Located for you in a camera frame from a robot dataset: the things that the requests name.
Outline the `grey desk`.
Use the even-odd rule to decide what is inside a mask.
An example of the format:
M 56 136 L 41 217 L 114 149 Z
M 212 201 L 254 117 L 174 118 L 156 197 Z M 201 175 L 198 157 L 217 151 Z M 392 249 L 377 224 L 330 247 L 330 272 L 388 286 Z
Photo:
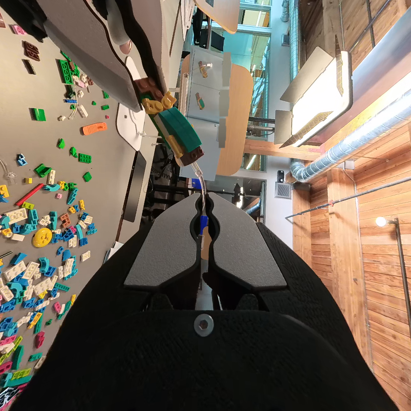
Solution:
M 32 36 L 15 34 L 16 24 L 4 9 L 1 9 L 4 28 L 1 28 L 1 185 L 8 188 L 7 203 L 1 203 L 1 214 L 18 208 L 14 205 L 20 198 L 48 178 L 39 177 L 34 169 L 41 163 L 55 171 L 55 182 L 75 183 L 79 192 L 74 202 L 84 200 L 85 211 L 93 218 L 97 233 L 88 238 L 85 246 L 71 249 L 77 259 L 77 274 L 69 280 L 57 280 L 68 286 L 69 291 L 60 291 L 50 301 L 43 313 L 42 331 L 44 343 L 35 347 L 35 335 L 24 323 L 17 335 L 23 336 L 24 356 L 18 370 L 31 369 L 36 361 L 28 359 L 35 353 L 46 355 L 62 324 L 74 313 L 71 307 L 57 320 L 53 305 L 61 305 L 77 297 L 104 262 L 107 251 L 114 244 L 121 219 L 135 150 L 118 134 L 116 114 L 118 104 L 113 98 L 104 99 L 97 85 L 84 90 L 80 103 L 88 113 L 82 118 L 76 113 L 72 119 L 70 104 L 63 100 L 67 88 L 62 82 L 58 59 L 64 59 L 59 48 L 49 39 L 43 43 Z M 39 49 L 40 61 L 24 54 L 22 41 L 34 44 Z M 36 71 L 30 75 L 23 64 L 28 59 Z M 30 108 L 44 109 L 46 121 L 34 119 Z M 81 128 L 97 122 L 107 124 L 106 131 L 83 135 Z M 22 153 L 28 164 L 20 167 L 16 161 Z M 78 161 L 78 153 L 92 156 L 90 164 Z

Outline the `clear plastic tube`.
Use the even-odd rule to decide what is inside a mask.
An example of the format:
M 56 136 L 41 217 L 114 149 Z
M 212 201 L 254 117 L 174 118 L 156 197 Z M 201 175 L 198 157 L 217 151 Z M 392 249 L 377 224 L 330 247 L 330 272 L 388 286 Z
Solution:
M 206 206 L 206 194 L 207 194 L 207 190 L 206 190 L 206 184 L 205 184 L 205 180 L 203 178 L 203 173 L 200 169 L 200 167 L 198 166 L 197 162 L 193 162 L 191 164 L 194 173 L 196 174 L 197 178 L 199 179 L 199 182 L 201 184 L 201 190 L 202 190 L 202 211 L 204 212 L 205 210 L 205 206 Z

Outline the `white desk mat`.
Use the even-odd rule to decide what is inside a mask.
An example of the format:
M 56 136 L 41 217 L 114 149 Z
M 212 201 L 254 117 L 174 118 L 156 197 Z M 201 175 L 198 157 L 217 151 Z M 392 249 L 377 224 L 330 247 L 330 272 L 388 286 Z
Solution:
M 119 103 L 116 115 L 116 129 L 119 135 L 135 150 L 140 151 L 146 113 L 133 111 Z

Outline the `wooden round-cornered table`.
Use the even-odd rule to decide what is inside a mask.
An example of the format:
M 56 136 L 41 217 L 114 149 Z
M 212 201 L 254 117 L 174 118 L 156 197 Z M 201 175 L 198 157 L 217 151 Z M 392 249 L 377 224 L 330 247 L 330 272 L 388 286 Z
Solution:
M 190 57 L 182 62 L 180 78 L 180 95 L 185 92 L 182 79 L 188 79 Z M 229 86 L 229 114 L 227 117 L 227 132 L 225 147 L 221 149 L 217 174 L 231 176 L 239 171 L 243 161 L 243 149 L 249 121 L 249 109 L 253 94 L 253 79 L 249 70 L 243 66 L 232 64 Z M 179 95 L 179 110 L 184 108 Z

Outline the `grey wall vent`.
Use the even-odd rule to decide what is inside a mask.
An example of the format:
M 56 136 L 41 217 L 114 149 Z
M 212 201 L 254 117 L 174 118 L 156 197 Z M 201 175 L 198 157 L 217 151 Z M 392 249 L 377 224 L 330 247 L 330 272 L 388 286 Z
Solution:
M 292 183 L 275 182 L 274 198 L 292 199 Z

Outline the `silver ventilation duct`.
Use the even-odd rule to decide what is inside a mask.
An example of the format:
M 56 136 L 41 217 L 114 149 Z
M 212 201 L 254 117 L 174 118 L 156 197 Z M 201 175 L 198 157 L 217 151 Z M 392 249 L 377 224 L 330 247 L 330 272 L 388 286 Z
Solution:
M 351 158 L 377 138 L 385 137 L 408 124 L 410 118 L 411 91 L 408 90 L 309 165 L 305 166 L 302 160 L 292 159 L 290 173 L 296 182 L 308 183 Z

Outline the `scattered colourful toy bricks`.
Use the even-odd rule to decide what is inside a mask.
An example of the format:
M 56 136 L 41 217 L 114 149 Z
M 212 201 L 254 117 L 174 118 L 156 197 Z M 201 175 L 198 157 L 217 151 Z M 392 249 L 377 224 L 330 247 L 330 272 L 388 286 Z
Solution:
M 78 373 L 83 363 L 82 350 L 74 352 L 70 346 L 63 351 L 63 358 L 44 372 L 35 367 L 46 355 L 35 353 L 28 361 L 36 361 L 33 369 L 39 372 L 31 375 L 30 368 L 18 370 L 24 356 L 23 336 L 17 335 L 19 327 L 27 323 L 39 349 L 44 343 L 42 320 L 46 307 L 60 291 L 70 289 L 57 282 L 65 280 L 67 261 L 62 261 L 62 254 L 67 241 L 51 240 L 43 248 L 32 245 L 33 235 L 43 227 L 50 229 L 53 237 L 53 231 L 67 230 L 59 216 L 70 213 L 66 202 L 71 191 L 62 190 L 55 182 L 54 170 L 46 177 L 44 188 L 22 206 L 1 214 L 1 220 L 5 220 L 1 224 L 1 408 L 7 409 L 17 401 L 13 410 L 100 410 L 88 391 L 88 377 Z M 7 203 L 8 197 L 8 188 L 3 184 L 1 203 Z

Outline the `teal brown toy brick assembly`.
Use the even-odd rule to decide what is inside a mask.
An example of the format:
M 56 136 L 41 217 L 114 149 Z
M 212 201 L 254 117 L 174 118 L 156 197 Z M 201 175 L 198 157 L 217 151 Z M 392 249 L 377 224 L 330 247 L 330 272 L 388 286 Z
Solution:
M 203 157 L 202 142 L 187 118 L 175 106 L 174 93 L 166 93 L 150 78 L 134 80 L 137 97 L 159 136 L 171 149 L 180 167 L 195 167 Z

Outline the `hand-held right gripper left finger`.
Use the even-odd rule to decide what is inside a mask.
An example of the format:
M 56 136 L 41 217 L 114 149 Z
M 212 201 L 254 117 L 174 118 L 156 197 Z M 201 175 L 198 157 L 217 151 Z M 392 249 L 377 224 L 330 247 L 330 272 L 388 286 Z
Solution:
M 125 278 L 126 289 L 164 294 L 174 309 L 195 308 L 201 280 L 198 230 L 202 206 L 202 195 L 192 194 L 126 242 L 135 253 Z

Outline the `red long toy bar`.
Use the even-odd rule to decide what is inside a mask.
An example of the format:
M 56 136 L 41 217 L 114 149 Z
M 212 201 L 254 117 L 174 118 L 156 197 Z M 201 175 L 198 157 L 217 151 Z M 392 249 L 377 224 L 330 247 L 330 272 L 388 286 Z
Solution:
M 44 183 L 38 184 L 36 187 L 34 187 L 32 190 L 30 190 L 27 194 L 25 194 L 22 198 L 20 198 L 14 205 L 16 206 L 22 206 L 23 203 L 25 203 L 30 197 L 32 197 L 35 193 L 37 193 L 39 190 L 45 187 Z

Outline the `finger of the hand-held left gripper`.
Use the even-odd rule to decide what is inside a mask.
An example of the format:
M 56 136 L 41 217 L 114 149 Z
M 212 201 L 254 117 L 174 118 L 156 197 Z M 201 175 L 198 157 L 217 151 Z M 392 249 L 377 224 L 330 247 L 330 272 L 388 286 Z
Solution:
M 131 0 L 128 34 L 136 46 L 144 72 L 165 94 L 169 82 L 169 47 L 162 1 Z
M 48 37 L 101 90 L 134 112 L 141 111 L 129 70 L 114 50 L 106 25 L 87 1 L 39 0 Z

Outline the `brown toy brick pair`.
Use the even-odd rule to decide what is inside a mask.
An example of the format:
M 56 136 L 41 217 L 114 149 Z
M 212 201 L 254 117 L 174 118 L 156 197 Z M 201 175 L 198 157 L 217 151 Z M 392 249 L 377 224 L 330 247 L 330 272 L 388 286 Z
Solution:
M 22 41 L 23 49 L 24 49 L 24 54 L 28 58 L 39 62 L 40 61 L 40 56 L 39 56 L 39 49 L 34 45 L 26 40 Z

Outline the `green plate with small bricks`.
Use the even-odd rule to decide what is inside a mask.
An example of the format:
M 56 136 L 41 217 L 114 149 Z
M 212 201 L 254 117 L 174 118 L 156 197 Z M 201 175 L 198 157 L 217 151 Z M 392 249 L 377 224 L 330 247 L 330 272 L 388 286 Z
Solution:
M 78 66 L 72 61 L 58 59 L 58 65 L 60 69 L 61 76 L 63 78 L 63 83 L 66 85 L 73 85 L 73 77 L 79 78 L 80 70 Z

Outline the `dark flat laptop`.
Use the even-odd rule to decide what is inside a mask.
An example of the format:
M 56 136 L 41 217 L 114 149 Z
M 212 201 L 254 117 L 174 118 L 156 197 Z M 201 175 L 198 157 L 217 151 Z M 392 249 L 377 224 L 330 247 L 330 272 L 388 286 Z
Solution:
M 123 220 L 131 223 L 134 223 L 136 219 L 137 208 L 143 185 L 145 170 L 146 159 L 140 151 L 137 151 L 134 156 L 134 161 L 131 168 L 131 174 L 125 196 L 125 202 L 122 210 Z

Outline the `rectangular ceiling lamp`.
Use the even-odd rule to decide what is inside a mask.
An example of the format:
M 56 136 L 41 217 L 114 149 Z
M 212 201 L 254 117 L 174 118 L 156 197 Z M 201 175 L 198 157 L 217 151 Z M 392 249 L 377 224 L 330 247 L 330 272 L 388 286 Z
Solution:
M 276 110 L 274 143 L 300 147 L 347 112 L 353 104 L 351 54 L 335 38 L 335 56 L 316 47 L 280 100 L 290 110 Z

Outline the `grey cabinet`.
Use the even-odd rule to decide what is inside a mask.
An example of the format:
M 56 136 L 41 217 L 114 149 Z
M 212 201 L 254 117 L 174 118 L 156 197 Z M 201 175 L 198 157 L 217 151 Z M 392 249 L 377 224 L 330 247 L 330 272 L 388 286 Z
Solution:
M 203 157 L 197 160 L 205 180 L 214 181 L 221 149 L 225 147 L 232 68 L 230 52 L 216 53 L 191 46 L 186 91 L 180 109 L 201 141 Z

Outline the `yellow round toy disc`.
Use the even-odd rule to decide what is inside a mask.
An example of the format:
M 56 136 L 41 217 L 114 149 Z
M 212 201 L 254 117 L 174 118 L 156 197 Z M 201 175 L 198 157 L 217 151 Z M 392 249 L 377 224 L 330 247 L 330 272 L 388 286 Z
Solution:
M 43 227 L 33 235 L 32 245 L 36 248 L 43 248 L 51 242 L 52 237 L 52 231 L 48 228 Z

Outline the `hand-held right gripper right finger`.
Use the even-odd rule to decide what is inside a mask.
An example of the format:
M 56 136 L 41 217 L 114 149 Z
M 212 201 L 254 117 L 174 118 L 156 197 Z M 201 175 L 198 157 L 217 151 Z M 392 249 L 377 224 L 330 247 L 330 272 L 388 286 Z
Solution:
M 206 196 L 206 213 L 211 237 L 206 283 L 222 309 L 235 309 L 244 295 L 287 289 L 254 219 L 214 193 Z

